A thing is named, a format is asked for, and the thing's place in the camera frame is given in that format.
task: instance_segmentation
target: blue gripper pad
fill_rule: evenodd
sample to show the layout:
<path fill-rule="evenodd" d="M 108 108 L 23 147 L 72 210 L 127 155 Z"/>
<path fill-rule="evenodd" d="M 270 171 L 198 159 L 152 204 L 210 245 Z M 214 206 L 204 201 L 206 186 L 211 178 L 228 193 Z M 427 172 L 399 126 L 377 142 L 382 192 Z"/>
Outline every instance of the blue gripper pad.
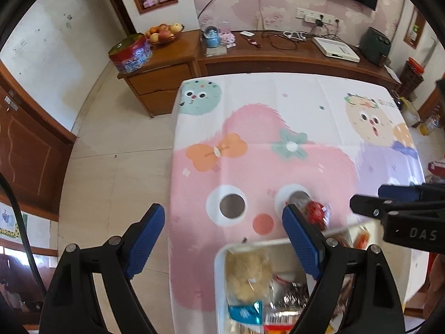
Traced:
<path fill-rule="evenodd" d="M 288 206 L 283 209 L 282 220 L 284 229 L 289 236 L 304 272 L 318 280 L 322 274 L 320 263 L 324 257 L 320 257 L 319 249 L 312 243 L 303 226 Z"/>
<path fill-rule="evenodd" d="M 155 203 L 150 207 L 141 222 L 133 224 L 144 226 L 138 227 L 140 234 L 134 240 L 133 245 L 128 251 L 127 265 L 124 270 L 127 279 L 131 280 L 133 276 L 139 274 L 142 269 L 144 269 L 145 263 L 151 254 L 151 250 L 161 234 L 164 223 L 164 208 Z"/>
<path fill-rule="evenodd" d="M 420 199 L 420 191 L 415 186 L 381 185 L 379 198 L 390 198 L 397 202 L 415 202 Z"/>

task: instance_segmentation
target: white router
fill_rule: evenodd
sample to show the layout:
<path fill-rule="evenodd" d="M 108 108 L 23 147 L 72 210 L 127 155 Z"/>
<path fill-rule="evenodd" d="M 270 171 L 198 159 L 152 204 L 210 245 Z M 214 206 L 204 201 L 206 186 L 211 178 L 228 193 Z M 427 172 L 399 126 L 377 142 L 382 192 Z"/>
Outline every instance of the white router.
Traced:
<path fill-rule="evenodd" d="M 360 62 L 360 57 L 345 43 L 323 38 L 312 38 L 312 40 L 327 57 Z"/>

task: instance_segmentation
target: floor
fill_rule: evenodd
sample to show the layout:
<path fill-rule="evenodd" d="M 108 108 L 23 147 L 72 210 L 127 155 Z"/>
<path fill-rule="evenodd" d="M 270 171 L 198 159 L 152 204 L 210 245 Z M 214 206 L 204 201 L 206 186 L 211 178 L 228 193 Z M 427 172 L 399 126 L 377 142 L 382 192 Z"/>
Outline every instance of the floor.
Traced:
<path fill-rule="evenodd" d="M 412 132 L 422 164 L 443 157 L 441 130 Z M 102 245 L 139 221 L 153 202 L 168 208 L 173 129 L 170 115 L 148 119 L 123 80 L 110 70 L 81 126 L 62 192 L 58 249 Z M 95 276 L 108 330 L 119 333 L 102 279 Z M 157 332 L 173 333 L 165 229 L 132 285 Z"/>

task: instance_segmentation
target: tablecloth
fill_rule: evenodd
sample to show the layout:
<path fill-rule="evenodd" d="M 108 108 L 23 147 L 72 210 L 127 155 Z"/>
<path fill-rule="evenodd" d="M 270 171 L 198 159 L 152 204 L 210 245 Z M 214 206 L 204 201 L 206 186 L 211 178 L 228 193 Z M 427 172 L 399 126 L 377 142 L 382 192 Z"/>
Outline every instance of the tablecloth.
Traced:
<path fill-rule="evenodd" d="M 329 229 L 359 222 L 356 193 L 424 181 L 388 91 L 324 75 L 252 73 L 183 82 L 170 199 L 170 288 L 177 334 L 216 333 L 214 259 L 227 243 L 286 237 L 281 212 L 304 190 Z"/>

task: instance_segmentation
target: electrical outlet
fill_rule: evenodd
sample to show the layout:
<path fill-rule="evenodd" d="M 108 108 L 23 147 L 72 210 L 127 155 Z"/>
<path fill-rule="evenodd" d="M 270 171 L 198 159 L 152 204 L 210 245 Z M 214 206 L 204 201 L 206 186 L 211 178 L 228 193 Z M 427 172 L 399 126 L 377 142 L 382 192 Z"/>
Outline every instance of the electrical outlet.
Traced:
<path fill-rule="evenodd" d="M 296 18 L 297 19 L 304 19 L 304 21 L 311 23 L 313 21 L 313 23 L 315 23 L 315 20 L 320 19 L 321 15 L 323 15 L 323 19 L 322 21 L 325 24 L 329 24 L 329 25 L 335 25 L 335 16 L 332 15 L 326 15 L 323 12 L 317 12 L 317 11 L 311 11 L 311 10 L 307 10 L 307 9 L 297 9 L 297 14 L 296 14 Z"/>
<path fill-rule="evenodd" d="M 13 53 L 15 55 L 17 55 L 19 53 L 20 50 L 22 50 L 23 46 L 26 45 L 26 41 L 24 41 L 23 39 L 13 48 Z"/>

